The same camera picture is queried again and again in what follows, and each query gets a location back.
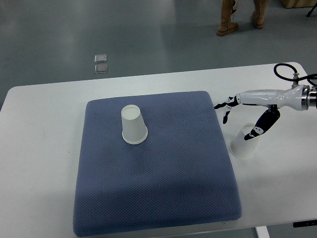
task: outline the tan boot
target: tan boot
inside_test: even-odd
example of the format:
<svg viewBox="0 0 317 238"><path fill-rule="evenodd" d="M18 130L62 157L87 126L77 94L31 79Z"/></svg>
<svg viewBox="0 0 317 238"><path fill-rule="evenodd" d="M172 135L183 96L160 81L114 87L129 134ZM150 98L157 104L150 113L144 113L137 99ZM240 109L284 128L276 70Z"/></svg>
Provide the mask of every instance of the tan boot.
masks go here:
<svg viewBox="0 0 317 238"><path fill-rule="evenodd" d="M255 11L253 12L254 27L262 29L264 26L264 17L269 0L254 0Z"/></svg>
<svg viewBox="0 0 317 238"><path fill-rule="evenodd" d="M236 10L235 0L222 0L221 23L217 31L218 36L225 36L238 30L238 23L231 22L231 14Z"/></svg>

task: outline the cardboard box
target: cardboard box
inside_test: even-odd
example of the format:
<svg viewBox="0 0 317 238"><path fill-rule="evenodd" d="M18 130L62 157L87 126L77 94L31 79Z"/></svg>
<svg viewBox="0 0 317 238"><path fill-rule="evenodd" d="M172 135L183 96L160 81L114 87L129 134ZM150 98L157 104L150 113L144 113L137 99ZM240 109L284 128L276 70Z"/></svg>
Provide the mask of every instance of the cardboard box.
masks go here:
<svg viewBox="0 0 317 238"><path fill-rule="evenodd" d="M280 0L285 8L313 7L317 0Z"/></svg>

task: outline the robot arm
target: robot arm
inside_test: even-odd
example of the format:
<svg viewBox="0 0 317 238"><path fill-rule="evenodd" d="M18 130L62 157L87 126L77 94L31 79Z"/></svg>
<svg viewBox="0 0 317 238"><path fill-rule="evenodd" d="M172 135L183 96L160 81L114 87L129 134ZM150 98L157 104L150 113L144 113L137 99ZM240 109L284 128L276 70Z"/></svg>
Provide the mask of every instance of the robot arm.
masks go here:
<svg viewBox="0 0 317 238"><path fill-rule="evenodd" d="M249 140L264 134L274 125L280 118L279 108L287 106L297 111L304 111L307 110L309 106L316 107L316 95L316 88L313 87L310 89L310 87L306 85L295 85L294 88L286 91L246 91L234 97L229 97L227 100L217 104L214 108L226 107L223 116L223 123L226 124L232 107L239 104L268 107L268 110L259 118L252 131L245 136L245 140Z"/></svg>

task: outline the upside-down paper cup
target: upside-down paper cup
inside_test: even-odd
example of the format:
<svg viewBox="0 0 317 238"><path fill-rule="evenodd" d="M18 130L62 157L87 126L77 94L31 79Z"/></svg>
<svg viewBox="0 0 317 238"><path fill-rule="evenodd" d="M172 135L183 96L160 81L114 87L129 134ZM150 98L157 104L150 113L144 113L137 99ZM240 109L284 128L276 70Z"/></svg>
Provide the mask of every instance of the upside-down paper cup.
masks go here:
<svg viewBox="0 0 317 238"><path fill-rule="evenodd" d="M148 136L140 108L127 105L121 111L122 137L125 142L136 145L142 143Z"/></svg>
<svg viewBox="0 0 317 238"><path fill-rule="evenodd" d="M249 134L255 125L252 123L245 124L236 137L231 141L229 148L231 153L242 160L250 159L256 150L259 137L245 140L245 135Z"/></svg>

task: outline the black cable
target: black cable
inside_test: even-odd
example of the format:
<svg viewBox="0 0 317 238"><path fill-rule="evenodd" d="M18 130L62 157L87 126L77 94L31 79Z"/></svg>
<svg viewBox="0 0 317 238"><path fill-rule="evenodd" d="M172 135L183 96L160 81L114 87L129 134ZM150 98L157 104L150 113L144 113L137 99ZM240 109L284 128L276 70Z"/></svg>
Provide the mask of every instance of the black cable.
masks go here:
<svg viewBox="0 0 317 238"><path fill-rule="evenodd" d="M290 82L299 82L299 81L302 81L302 80L305 80L307 79L307 81L313 85L313 86L317 86L317 84L313 83L311 81L311 79L317 79L317 73L314 73L314 74L310 74L310 75L307 75L307 76L304 76L304 77L301 77L301 78L297 78L297 79L293 79L293 78L286 78L286 77L283 77L282 75L280 75L278 72L277 72L277 67L279 66L287 66L287 67L290 67L292 70L294 70L294 73L297 73L297 70L294 66L288 64L288 63L278 63L276 66L274 66L274 73L277 77L281 78L281 79L284 79L286 81L290 81Z"/></svg>

